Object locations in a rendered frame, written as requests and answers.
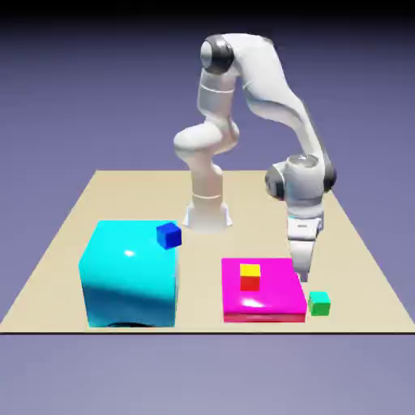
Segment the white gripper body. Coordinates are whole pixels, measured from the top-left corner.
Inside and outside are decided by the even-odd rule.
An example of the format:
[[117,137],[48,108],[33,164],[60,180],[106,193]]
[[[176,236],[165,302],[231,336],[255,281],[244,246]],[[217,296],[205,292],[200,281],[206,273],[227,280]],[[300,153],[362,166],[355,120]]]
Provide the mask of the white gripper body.
[[310,272],[315,240],[289,239],[289,251],[293,261],[293,269],[298,274]]

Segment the large magenta box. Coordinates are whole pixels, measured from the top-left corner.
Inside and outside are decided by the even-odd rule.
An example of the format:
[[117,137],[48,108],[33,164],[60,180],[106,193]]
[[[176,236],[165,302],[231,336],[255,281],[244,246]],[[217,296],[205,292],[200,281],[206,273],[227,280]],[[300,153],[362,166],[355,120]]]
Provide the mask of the large magenta box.
[[[240,290],[240,264],[259,264],[259,291]],[[226,323],[303,323],[306,298],[290,258],[223,258],[223,319]]]

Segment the large cyan box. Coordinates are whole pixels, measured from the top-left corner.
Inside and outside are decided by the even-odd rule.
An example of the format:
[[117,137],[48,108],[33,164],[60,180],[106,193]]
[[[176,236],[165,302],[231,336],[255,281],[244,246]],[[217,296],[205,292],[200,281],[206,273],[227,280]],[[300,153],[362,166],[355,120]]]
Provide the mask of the large cyan box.
[[170,220],[100,220],[79,261],[90,327],[172,327],[178,252],[165,250],[156,227]]

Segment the small green cube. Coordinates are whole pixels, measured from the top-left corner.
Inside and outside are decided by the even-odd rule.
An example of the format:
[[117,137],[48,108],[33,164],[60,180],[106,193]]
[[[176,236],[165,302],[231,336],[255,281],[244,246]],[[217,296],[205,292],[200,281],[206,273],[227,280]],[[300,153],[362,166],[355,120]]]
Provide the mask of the small green cube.
[[331,309],[331,300],[327,292],[310,292],[308,307],[312,316],[328,316]]

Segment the small blue cube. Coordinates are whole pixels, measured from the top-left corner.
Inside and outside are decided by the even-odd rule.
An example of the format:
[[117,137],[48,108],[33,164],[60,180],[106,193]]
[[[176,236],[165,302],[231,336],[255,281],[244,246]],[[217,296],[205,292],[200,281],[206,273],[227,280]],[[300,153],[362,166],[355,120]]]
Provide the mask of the small blue cube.
[[167,222],[156,227],[156,239],[165,250],[170,250],[182,244],[182,230],[174,222]]

